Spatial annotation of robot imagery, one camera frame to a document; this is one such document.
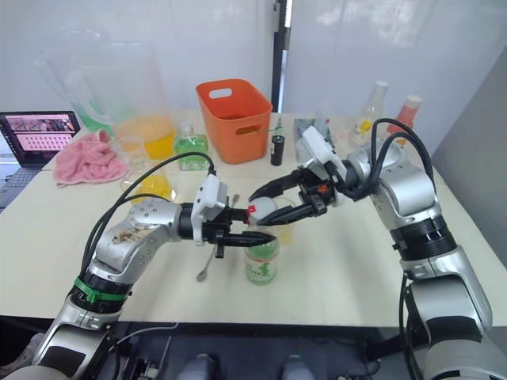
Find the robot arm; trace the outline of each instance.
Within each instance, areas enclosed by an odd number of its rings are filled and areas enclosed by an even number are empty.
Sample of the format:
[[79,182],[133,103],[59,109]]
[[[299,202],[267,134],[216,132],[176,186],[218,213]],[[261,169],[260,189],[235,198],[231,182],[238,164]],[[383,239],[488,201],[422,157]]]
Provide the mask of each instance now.
[[181,239],[224,246],[265,244],[273,236],[255,231],[232,234],[233,221],[246,223],[246,210],[227,206],[227,186],[207,177],[194,203],[147,199],[100,238],[84,275],[46,333],[33,365],[50,367],[71,379],[92,378],[112,347],[109,330],[135,282],[159,248]]
[[[313,127],[303,140],[307,162],[288,176],[297,180],[274,180],[250,197],[278,196],[280,190],[298,185],[303,204],[275,211],[260,224],[319,216],[326,206],[337,204],[339,193],[354,194],[370,180],[371,153],[366,147],[341,161]],[[366,195],[395,241],[405,276],[412,280],[404,298],[412,324],[423,327],[429,338],[424,378],[507,379],[507,356],[487,336],[493,320],[490,304],[447,228],[432,179],[403,149],[391,145],[379,180]]]

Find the clear plastic jug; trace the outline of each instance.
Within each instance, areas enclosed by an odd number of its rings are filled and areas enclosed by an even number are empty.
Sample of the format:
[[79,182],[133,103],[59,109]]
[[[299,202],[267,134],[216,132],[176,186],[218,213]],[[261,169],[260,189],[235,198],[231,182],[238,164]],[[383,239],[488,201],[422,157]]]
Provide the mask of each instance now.
[[[66,78],[75,67],[71,57],[80,52],[91,51],[103,44],[107,38],[103,31],[91,28],[76,28],[61,32],[53,39],[53,45],[43,50],[34,60],[34,65],[39,69],[46,82],[64,100],[71,103],[72,108],[78,114],[82,124],[90,131],[105,129],[110,135],[112,131],[107,124],[92,119],[78,101],[77,96],[66,84]],[[96,112],[101,112],[92,94],[87,94],[88,101]]]
[[[66,83],[87,114],[111,126],[116,137],[142,137],[154,160],[173,155],[175,128],[148,44],[109,43],[93,54],[75,55],[73,64],[78,69]],[[88,102],[87,93],[93,94],[103,113]]]

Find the spoon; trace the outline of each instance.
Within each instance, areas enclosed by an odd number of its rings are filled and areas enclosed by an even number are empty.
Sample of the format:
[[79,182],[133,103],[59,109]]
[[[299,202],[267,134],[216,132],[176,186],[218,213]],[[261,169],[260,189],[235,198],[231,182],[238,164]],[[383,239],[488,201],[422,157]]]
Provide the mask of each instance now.
[[[234,206],[238,202],[238,200],[239,200],[239,194],[234,194],[232,197],[231,208],[234,208]],[[197,275],[196,281],[198,283],[202,283],[203,281],[206,280],[206,277],[208,277],[208,267],[209,267],[209,264],[212,263],[212,259],[213,259],[213,256],[216,254],[216,250],[217,250],[217,245],[215,245],[215,247],[213,247],[212,254],[209,256],[208,261],[206,261],[206,265],[204,266],[203,270],[200,271],[199,274]]]

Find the pink towel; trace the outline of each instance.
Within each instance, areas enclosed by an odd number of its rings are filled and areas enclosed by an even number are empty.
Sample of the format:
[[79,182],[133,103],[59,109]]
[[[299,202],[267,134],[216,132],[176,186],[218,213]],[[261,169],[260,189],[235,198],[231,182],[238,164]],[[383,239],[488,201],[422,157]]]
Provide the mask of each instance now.
[[128,166],[111,150],[108,141],[107,132],[99,130],[66,145],[56,156],[56,183],[100,184],[123,177]]

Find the basket handle hole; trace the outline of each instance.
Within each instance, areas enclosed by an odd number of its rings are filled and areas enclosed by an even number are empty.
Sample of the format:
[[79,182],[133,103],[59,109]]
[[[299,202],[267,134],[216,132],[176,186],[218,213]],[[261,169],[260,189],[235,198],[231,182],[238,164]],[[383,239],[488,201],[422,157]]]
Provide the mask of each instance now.
[[236,130],[236,135],[248,135],[249,133],[259,132],[260,130],[260,125],[249,125],[248,127],[243,127]]
[[217,99],[219,97],[229,97],[232,95],[232,89],[214,89],[209,92],[211,99]]

